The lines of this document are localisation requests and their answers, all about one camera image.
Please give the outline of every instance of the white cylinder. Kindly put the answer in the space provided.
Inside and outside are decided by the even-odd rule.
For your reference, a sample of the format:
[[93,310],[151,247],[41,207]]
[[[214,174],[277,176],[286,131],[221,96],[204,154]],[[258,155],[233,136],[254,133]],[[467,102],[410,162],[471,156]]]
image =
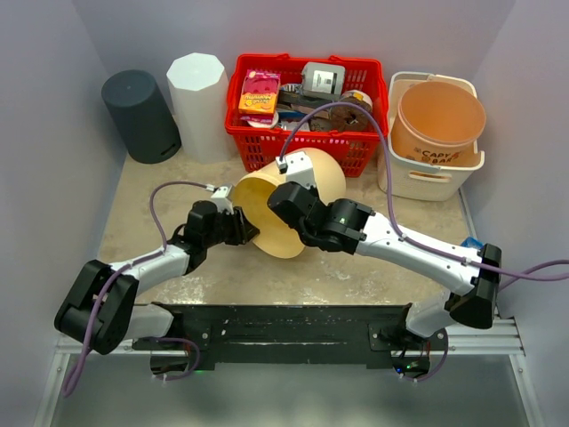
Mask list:
[[228,77],[220,60],[191,53],[175,60],[166,76],[186,154],[203,164],[231,159],[237,150],[225,132]]

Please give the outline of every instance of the beige table surface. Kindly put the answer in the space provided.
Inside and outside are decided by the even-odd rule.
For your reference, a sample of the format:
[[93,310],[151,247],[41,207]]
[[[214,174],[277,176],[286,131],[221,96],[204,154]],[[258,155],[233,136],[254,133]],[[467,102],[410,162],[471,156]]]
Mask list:
[[[377,183],[375,162],[359,178],[348,179],[346,197],[387,212],[385,194]],[[104,262],[118,262],[150,252],[160,237],[148,209],[150,192],[165,181],[237,183],[245,173],[240,158],[199,165],[183,152],[158,165],[131,158],[116,191],[100,249]],[[186,221],[188,210],[211,193],[189,186],[162,189],[156,212],[168,237]],[[459,244],[467,226],[458,195],[446,202],[396,198],[397,219],[406,227]],[[435,294],[441,287],[423,276],[389,262],[360,255],[329,254],[306,248],[291,260],[264,254],[255,245],[216,246],[193,273],[158,285],[138,302],[210,304],[405,304]]]

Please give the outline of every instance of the white container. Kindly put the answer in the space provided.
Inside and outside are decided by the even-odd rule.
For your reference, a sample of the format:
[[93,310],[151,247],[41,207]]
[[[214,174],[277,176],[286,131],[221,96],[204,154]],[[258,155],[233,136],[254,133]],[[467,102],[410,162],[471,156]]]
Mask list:
[[[397,105],[403,93],[412,85],[425,81],[446,82],[460,86],[462,89],[477,96],[472,83],[460,78],[440,76],[429,73],[402,71],[391,78],[389,85],[389,129],[395,121]],[[473,144],[470,166],[452,167],[420,163],[400,157],[391,146],[391,134],[388,136],[389,161],[393,195],[417,200],[443,201],[450,198],[468,177],[484,165],[484,151],[478,151],[477,142]],[[383,151],[378,155],[378,182],[383,191],[388,189],[387,173]]]
[[186,154],[202,164],[231,159],[237,149],[223,125],[228,92],[223,64],[213,55],[191,53],[175,60],[166,76]]

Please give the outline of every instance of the gray wall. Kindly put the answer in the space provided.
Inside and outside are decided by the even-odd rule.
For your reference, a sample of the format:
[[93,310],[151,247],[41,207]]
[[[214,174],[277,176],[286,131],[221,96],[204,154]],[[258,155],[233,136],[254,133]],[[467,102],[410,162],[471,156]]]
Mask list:
[[[488,113],[487,164],[467,194],[479,236],[514,270],[569,254],[567,16],[563,0],[517,0],[474,80]],[[516,316],[546,425],[566,426],[568,281],[519,283],[499,300]]]
[[0,57],[0,424],[23,426],[124,152],[100,105],[108,74],[69,0],[0,2]]
[[378,58],[401,70],[472,78],[515,0],[73,0],[111,74],[166,70],[190,52]]

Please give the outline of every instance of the cable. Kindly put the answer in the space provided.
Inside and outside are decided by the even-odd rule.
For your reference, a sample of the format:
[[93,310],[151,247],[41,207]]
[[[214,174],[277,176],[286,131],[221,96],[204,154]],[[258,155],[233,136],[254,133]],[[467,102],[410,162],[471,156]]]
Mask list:
[[199,365],[199,359],[200,359],[200,352],[199,352],[199,347],[197,346],[197,344],[193,341],[187,340],[186,338],[164,338],[164,337],[149,337],[150,341],[155,341],[155,342],[181,342],[182,344],[184,344],[184,347],[189,346],[192,347],[195,351],[196,351],[196,360],[194,361],[194,364],[186,369],[182,374],[180,375],[172,375],[172,376],[168,376],[167,374],[163,374],[160,375],[160,377],[164,380],[164,381],[176,381],[176,380],[181,380],[182,378],[186,378],[187,376],[191,375],[192,372],[194,372],[197,368],[197,366]]
[[437,374],[438,371],[441,370],[441,368],[446,362],[446,357],[448,356],[448,333],[446,332],[446,329],[443,329],[442,334],[443,334],[443,340],[445,340],[445,351],[443,352],[443,357],[438,361],[437,365],[433,369],[429,370],[427,374],[420,376],[419,378],[410,378],[408,376],[403,376],[403,378],[409,381],[422,383],[423,381],[427,381],[429,378],[432,378],[434,375]]
[[[79,354],[79,359],[77,363],[69,369],[68,374],[66,375],[65,379],[63,380],[63,384],[61,386],[61,392],[65,398],[69,397],[73,391],[75,390],[77,384],[79,383],[79,379],[81,378],[81,374],[83,373],[83,369],[85,366],[85,361],[87,360],[87,356],[91,353],[91,349],[89,348],[89,344],[91,343],[92,339],[92,330],[94,328],[95,319],[97,318],[97,314],[99,313],[100,306],[102,305],[103,299],[107,294],[109,288],[113,283],[115,283],[116,278],[118,278],[121,274],[125,271],[129,270],[130,268],[138,265],[142,262],[147,262],[156,259],[157,257],[161,256],[167,245],[166,234],[164,233],[164,227],[158,220],[158,216],[156,215],[156,210],[154,207],[154,198],[156,197],[156,193],[165,187],[169,187],[171,185],[192,185],[194,187],[199,187],[202,189],[209,189],[214,188],[213,186],[207,186],[205,184],[200,184],[199,182],[192,182],[192,181],[169,181],[165,182],[164,184],[159,185],[156,187],[152,193],[150,194],[150,215],[152,215],[152,220],[154,220],[154,224],[158,228],[160,232],[160,237],[162,238],[162,250],[155,252],[153,254],[141,256],[141,258],[137,258],[133,260],[131,264],[125,264],[123,267],[119,268],[110,277],[107,279],[99,294],[97,295],[97,299],[95,300],[94,305],[92,306],[91,314],[89,315],[89,320],[87,321],[87,328],[85,329],[85,335],[83,338],[83,347],[81,348],[81,353]],[[170,340],[183,340],[183,338],[170,338]]]
[[165,249],[168,245],[168,238],[166,237],[166,233],[164,232],[164,228],[162,224],[158,220],[158,216],[156,215],[156,210],[154,208],[154,197],[156,197],[156,193],[165,187],[170,187],[171,185],[191,185],[194,187],[199,187],[200,189],[209,189],[214,188],[213,186],[207,186],[205,184],[201,184],[199,182],[193,181],[169,181],[165,182],[164,184],[160,184],[156,187],[152,193],[150,194],[150,214],[152,215],[152,219],[154,220],[154,224],[158,228],[158,232],[160,233],[160,237],[162,238],[162,248]]
[[553,276],[542,276],[542,277],[535,277],[535,276],[532,276],[530,274],[534,271],[541,270],[541,269],[546,268],[546,267],[551,267],[553,265],[566,264],[567,263],[567,262],[565,262],[566,260],[557,260],[557,261],[545,262],[543,264],[536,265],[536,266],[532,267],[531,269],[528,269],[524,272],[518,273],[515,271],[505,270],[505,269],[502,269],[499,267],[494,267],[492,265],[483,264],[481,262],[471,261],[468,258],[459,256],[459,255],[449,254],[445,251],[441,251],[440,249],[436,249],[435,247],[424,245],[421,242],[418,242],[418,241],[408,237],[399,228],[399,225],[397,224],[397,220],[395,217],[395,211],[393,209],[393,189],[392,189],[393,181],[392,181],[392,177],[391,177],[391,163],[389,160],[389,147],[388,147],[387,141],[385,140],[385,137],[383,136],[383,133],[381,132],[380,126],[378,125],[375,118],[369,112],[367,112],[365,109],[360,107],[359,105],[352,104],[350,102],[341,102],[340,101],[340,102],[333,102],[331,104],[323,105],[321,107],[318,107],[317,109],[313,109],[310,113],[308,113],[296,125],[296,127],[293,129],[291,134],[288,136],[288,138],[284,142],[284,145],[283,145],[281,152],[280,152],[280,155],[279,155],[280,160],[281,161],[283,160],[284,155],[286,153],[286,150],[288,149],[291,141],[293,140],[294,135],[299,131],[299,129],[301,128],[302,125],[307,123],[315,114],[319,113],[320,111],[323,111],[325,109],[329,109],[330,107],[336,107],[336,106],[346,106],[346,107],[351,107],[351,108],[360,110],[369,119],[370,123],[372,124],[373,128],[375,129],[375,132],[380,136],[381,146],[383,148],[383,156],[385,158],[386,174],[387,174],[387,184],[388,184],[387,185],[387,187],[388,187],[387,188],[387,200],[388,200],[389,222],[391,222],[391,226],[393,227],[393,230],[397,233],[397,235],[401,239],[403,239],[405,242],[408,242],[411,245],[413,245],[413,246],[415,246],[415,247],[417,247],[423,251],[429,252],[431,254],[443,256],[446,259],[457,261],[460,263],[470,264],[470,265],[478,267],[479,269],[482,269],[482,270],[489,270],[489,271],[493,271],[493,272],[502,274],[504,276],[510,276],[510,277],[515,278],[516,280],[523,278],[526,280],[533,280],[533,281],[540,281],[540,282],[554,282],[554,281],[565,280],[565,279],[569,278],[569,272],[563,273],[563,274],[557,274],[557,275],[553,275]]
[[[533,273],[537,270],[543,270],[543,269],[546,269],[548,267],[553,267],[554,265],[569,265],[569,260],[555,260],[555,261],[544,262],[542,264],[538,264],[538,265],[533,266],[531,269],[524,270],[523,273],[524,274],[530,274],[530,273]],[[506,280],[505,282],[503,282],[500,285],[499,292],[503,291],[508,286],[517,282],[518,280],[519,280],[519,278],[510,278],[510,279]]]

